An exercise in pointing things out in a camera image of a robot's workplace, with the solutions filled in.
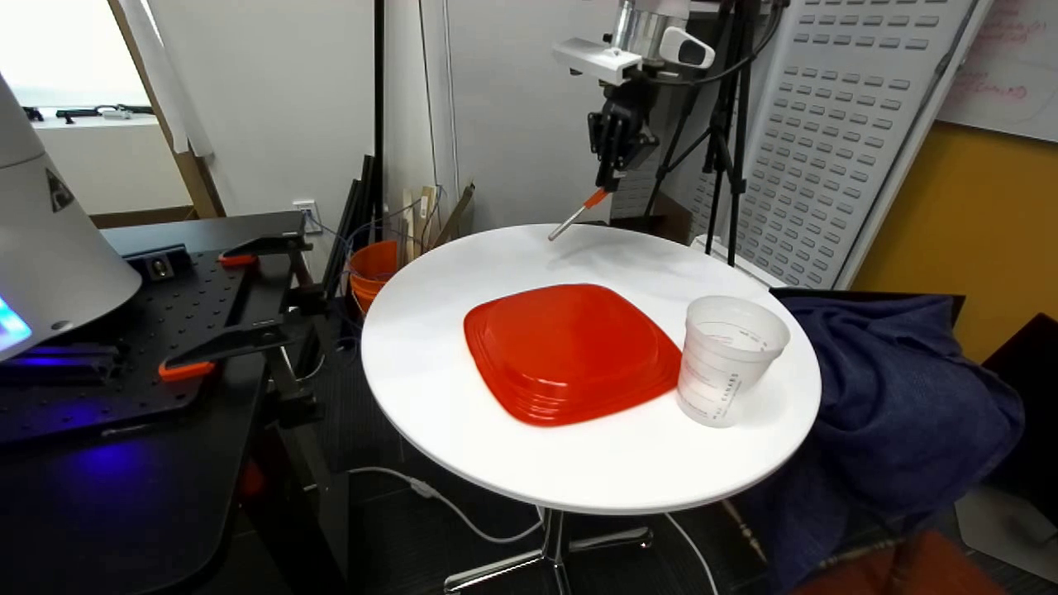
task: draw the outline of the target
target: clear plastic cup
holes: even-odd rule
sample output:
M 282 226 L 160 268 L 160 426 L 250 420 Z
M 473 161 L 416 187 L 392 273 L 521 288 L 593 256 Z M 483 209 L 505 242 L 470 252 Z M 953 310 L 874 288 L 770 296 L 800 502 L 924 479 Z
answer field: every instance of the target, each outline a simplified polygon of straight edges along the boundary
M 738 422 L 748 386 L 768 373 L 786 345 L 786 324 L 755 301 L 726 295 L 690 301 L 678 381 L 683 413 L 707 426 Z

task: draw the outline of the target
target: white pegboard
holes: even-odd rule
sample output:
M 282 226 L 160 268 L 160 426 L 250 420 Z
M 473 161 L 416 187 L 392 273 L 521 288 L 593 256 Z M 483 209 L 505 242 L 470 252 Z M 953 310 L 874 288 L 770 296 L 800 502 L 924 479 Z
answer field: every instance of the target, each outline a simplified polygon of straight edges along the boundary
M 792 0 L 755 107 L 738 256 L 780 285 L 848 288 L 988 0 Z M 668 196 L 705 232 L 700 151 Z M 726 193 L 719 242 L 726 235 Z

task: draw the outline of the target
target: blue light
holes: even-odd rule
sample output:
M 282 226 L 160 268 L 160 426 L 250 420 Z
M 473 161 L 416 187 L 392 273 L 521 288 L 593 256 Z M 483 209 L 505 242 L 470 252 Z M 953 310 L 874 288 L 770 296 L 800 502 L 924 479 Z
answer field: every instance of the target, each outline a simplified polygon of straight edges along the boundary
M 31 338 L 31 324 L 0 296 L 0 355 Z

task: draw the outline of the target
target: table base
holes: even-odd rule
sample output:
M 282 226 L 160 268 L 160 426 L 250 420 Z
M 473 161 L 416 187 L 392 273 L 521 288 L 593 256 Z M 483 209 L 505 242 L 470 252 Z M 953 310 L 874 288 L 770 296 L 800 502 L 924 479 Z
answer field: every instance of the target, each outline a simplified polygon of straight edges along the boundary
M 654 542 L 654 533 L 645 530 L 645 527 L 569 542 L 565 516 L 546 509 L 543 511 L 543 544 L 540 548 L 528 548 L 528 552 L 519 552 L 519 555 L 510 555 L 510 560 L 497 560 L 488 565 L 476 565 L 476 567 L 456 572 L 456 574 L 450 574 L 443 581 L 443 592 L 446 595 L 460 595 L 462 589 L 511 574 L 519 567 L 551 565 L 556 592 L 559 595 L 573 595 L 569 572 L 565 572 L 565 555 L 596 552 L 596 548 L 614 548 L 614 544 L 651 548 L 651 542 Z

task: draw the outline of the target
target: white round table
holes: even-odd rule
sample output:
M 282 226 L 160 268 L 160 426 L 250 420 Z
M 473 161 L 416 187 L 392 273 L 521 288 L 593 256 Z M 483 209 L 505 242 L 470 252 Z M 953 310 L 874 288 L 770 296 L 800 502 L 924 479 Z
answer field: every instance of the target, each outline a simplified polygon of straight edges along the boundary
M 551 511 L 648 516 L 719 502 L 775 472 L 811 432 L 819 366 L 790 310 L 755 279 L 665 238 L 575 226 L 497 227 L 411 261 L 363 319 L 366 384 L 390 422 L 450 472 Z M 462 317 L 546 285 L 603 285 L 678 346 L 700 295 L 738 295 L 790 324 L 790 346 L 748 392 L 741 422 L 690 420 L 668 391 L 573 426 L 511 420 L 483 384 Z

